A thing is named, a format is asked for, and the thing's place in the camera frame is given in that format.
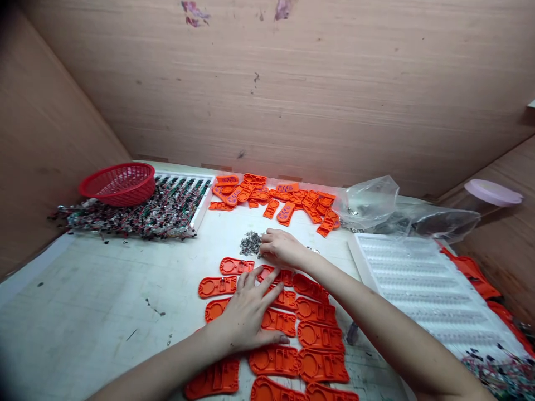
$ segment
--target scratch mark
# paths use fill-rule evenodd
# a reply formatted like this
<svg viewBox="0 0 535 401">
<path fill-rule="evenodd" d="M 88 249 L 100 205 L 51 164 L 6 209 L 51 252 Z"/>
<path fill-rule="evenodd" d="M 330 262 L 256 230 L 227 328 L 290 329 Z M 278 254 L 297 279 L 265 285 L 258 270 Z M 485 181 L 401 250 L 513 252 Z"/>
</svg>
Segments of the scratch mark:
<svg viewBox="0 0 535 401">
<path fill-rule="evenodd" d="M 135 330 L 132 332 L 132 334 L 130 334 L 130 337 L 132 337 L 136 331 L 138 331 L 138 329 L 135 329 Z"/>
</svg>

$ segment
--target table surface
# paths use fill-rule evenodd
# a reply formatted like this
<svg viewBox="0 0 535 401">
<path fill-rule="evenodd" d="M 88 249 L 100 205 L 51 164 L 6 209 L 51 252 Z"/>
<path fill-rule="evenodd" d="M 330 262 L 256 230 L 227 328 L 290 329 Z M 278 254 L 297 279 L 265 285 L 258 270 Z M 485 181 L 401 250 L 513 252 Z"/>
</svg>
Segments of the table surface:
<svg viewBox="0 0 535 401">
<path fill-rule="evenodd" d="M 196 170 L 186 172 L 206 173 Z M 281 227 L 276 219 L 262 216 L 264 208 L 249 209 L 245 204 L 232 212 L 207 211 L 198 236 L 184 242 L 136 238 L 124 242 L 122 237 L 108 236 L 105 244 L 89 232 L 59 238 L 0 285 L 0 344 L 7 383 L 21 399 L 85 399 L 192 334 L 205 324 L 204 310 L 211 300 L 198 297 L 201 279 L 220 276 L 224 257 L 243 258 L 239 245 L 248 231 Z M 351 233 L 339 229 L 323 238 L 316 228 L 302 211 L 284 229 L 360 279 L 347 245 Z M 255 262 L 259 266 L 264 261 Z M 345 334 L 351 318 L 332 297 L 331 303 Z M 301 348 L 297 338 L 291 345 Z M 407 399 L 399 377 L 362 333 L 355 346 L 346 344 L 346 368 L 351 382 L 332 387 L 353 391 L 363 401 Z M 255 376 L 245 358 L 239 377 L 236 394 L 212 398 L 249 399 Z M 299 379 L 273 379 L 305 390 Z M 181 392 L 173 397 L 182 398 Z"/>
</svg>

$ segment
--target hand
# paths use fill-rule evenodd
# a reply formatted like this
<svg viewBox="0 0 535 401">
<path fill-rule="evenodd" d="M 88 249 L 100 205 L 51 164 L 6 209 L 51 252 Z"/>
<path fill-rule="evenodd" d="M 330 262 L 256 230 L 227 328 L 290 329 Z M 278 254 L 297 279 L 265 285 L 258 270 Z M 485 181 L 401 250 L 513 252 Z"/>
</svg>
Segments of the hand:
<svg viewBox="0 0 535 401">
<path fill-rule="evenodd" d="M 229 354 L 267 344 L 290 344 L 290 339 L 282 331 L 264 330 L 260 327 L 264 312 L 284 288 L 284 284 L 279 283 L 266 294 L 280 273 L 278 268 L 273 270 L 258 287 L 255 287 L 255 280 L 263 269 L 263 267 L 258 267 L 240 276 L 236 284 L 236 293 L 225 311 L 209 324 L 215 328 L 216 336 L 227 338 Z"/>
<path fill-rule="evenodd" d="M 282 262 L 300 270 L 306 265 L 307 257 L 313 254 L 290 233 L 272 228 L 268 228 L 266 234 L 262 236 L 260 253 L 267 258 L 269 254 L 275 256 L 277 264 Z"/>
</svg>

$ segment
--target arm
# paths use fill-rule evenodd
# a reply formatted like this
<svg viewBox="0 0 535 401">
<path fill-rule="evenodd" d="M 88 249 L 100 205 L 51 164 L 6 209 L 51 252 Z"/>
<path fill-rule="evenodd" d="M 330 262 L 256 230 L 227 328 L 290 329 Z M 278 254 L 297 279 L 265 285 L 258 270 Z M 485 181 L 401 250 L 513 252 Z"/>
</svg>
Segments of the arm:
<svg viewBox="0 0 535 401">
<path fill-rule="evenodd" d="M 398 308 L 292 235 L 268 229 L 260 252 L 309 274 L 349 313 L 383 358 L 419 400 L 493 400 L 440 342 Z"/>
<path fill-rule="evenodd" d="M 109 383 L 90 400 L 163 400 L 197 373 L 224 357 L 272 343 L 289 344 L 279 330 L 260 328 L 267 307 L 279 296 L 283 284 L 264 294 L 279 270 L 255 287 L 259 267 L 238 279 L 236 293 L 216 320 L 180 343 L 156 354 Z"/>
</svg>

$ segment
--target wooden partition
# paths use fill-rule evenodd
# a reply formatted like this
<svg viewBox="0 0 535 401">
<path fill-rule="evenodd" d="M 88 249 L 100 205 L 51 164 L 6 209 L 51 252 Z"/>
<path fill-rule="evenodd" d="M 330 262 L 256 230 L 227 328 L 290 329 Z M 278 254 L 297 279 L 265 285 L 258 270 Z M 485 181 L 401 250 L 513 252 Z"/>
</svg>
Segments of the wooden partition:
<svg viewBox="0 0 535 401">
<path fill-rule="evenodd" d="M 475 258 L 509 309 L 535 329 L 535 137 L 472 178 L 504 185 L 524 200 L 517 208 L 488 215 L 455 249 Z"/>
<path fill-rule="evenodd" d="M 22 13 L 0 35 L 0 280 L 61 233 L 46 217 L 130 156 Z"/>
<path fill-rule="evenodd" d="M 531 0 L 23 0 L 136 158 L 438 197 L 533 134 Z"/>
</svg>

